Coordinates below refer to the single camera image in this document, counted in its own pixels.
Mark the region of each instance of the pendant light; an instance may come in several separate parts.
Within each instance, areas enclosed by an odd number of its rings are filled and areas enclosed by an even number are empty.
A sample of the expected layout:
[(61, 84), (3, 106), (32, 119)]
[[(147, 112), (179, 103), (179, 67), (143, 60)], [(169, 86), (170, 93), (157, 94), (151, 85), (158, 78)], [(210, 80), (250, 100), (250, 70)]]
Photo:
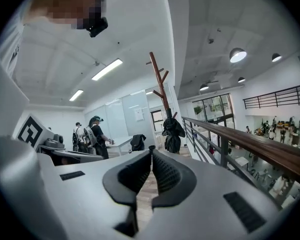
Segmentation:
[(206, 85), (205, 83), (203, 83), (203, 84), (201, 84), (201, 86), (200, 86), (200, 91), (204, 91), (204, 90), (206, 90), (206, 89), (208, 89), (208, 88), (209, 88), (209, 86)]
[(234, 48), (230, 52), (230, 62), (236, 63), (243, 60), (247, 56), (247, 52), (241, 48)]
[(281, 59), (281, 56), (280, 56), (279, 53), (274, 53), (274, 54), (272, 55), (272, 62), (277, 62), (277, 61), (280, 60), (280, 59)]
[(242, 76), (241, 76), (241, 77), (239, 77), (239, 79), (238, 79), (238, 83), (242, 83), (242, 82), (244, 82), (244, 81), (246, 81), (246, 79), (245, 79), (245, 78), (243, 78)]

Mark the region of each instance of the black t-shirt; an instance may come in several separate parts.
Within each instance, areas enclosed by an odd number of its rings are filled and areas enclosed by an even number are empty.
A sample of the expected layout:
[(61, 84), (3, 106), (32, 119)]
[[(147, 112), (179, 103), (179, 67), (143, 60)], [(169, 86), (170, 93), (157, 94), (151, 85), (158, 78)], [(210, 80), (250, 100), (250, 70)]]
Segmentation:
[(99, 125), (94, 125), (91, 128), (94, 136), (96, 137), (96, 140), (99, 144), (105, 144), (105, 140), (101, 137), (101, 135), (103, 135), (104, 133), (102, 132), (101, 128)]

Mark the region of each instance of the umbrella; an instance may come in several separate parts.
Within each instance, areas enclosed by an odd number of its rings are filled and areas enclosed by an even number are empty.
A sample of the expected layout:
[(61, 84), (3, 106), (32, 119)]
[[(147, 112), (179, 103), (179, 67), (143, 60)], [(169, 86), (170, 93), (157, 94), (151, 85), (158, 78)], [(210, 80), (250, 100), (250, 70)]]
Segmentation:
[(169, 123), (168, 119), (166, 119), (163, 123), (163, 132), (162, 136), (167, 136), (164, 142), (164, 148), (171, 153), (178, 153), (180, 151), (181, 140), (180, 137), (185, 137), (186, 133), (180, 123), (174, 119), (170, 119), (171, 123)]

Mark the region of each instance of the white desk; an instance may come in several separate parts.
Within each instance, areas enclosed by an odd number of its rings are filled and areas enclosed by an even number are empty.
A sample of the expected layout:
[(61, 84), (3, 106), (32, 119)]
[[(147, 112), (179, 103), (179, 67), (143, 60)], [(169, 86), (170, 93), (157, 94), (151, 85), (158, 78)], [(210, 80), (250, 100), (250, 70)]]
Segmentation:
[(127, 143), (129, 143), (132, 140), (132, 136), (127, 136), (127, 137), (120, 137), (120, 138), (114, 138), (114, 144), (107, 144), (108, 149), (118, 149), (119, 150), (119, 155), (122, 156), (121, 153), (121, 147)]
[[(235, 161), (241, 166), (241, 167), (244, 167), (245, 165), (246, 165), (246, 170), (248, 170), (248, 163), (249, 163), (249, 161), (246, 159), (246, 158), (244, 158), (243, 156), (241, 156), (241, 157), (238, 157), (237, 159), (235, 159)], [(235, 168), (229, 163), (228, 165), (228, 168), (231, 170), (231, 171), (233, 171), (233, 170), (235, 170)]]

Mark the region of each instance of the floor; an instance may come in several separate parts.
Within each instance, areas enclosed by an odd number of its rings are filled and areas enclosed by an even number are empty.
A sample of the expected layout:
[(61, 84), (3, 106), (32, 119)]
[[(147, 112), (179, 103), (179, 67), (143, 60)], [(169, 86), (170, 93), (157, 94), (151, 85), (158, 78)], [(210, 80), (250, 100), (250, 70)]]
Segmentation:
[[(191, 158), (187, 147), (180, 148), (180, 155), (187, 158)], [(136, 217), (138, 221), (139, 231), (141, 231), (146, 227), (147, 223), (152, 217), (153, 211), (151, 207), (151, 201), (156, 196), (158, 196), (157, 181), (155, 175), (152, 172), (152, 166), (151, 166), (150, 175), (146, 179), (139, 194), (136, 196), (136, 202), (137, 202)]]

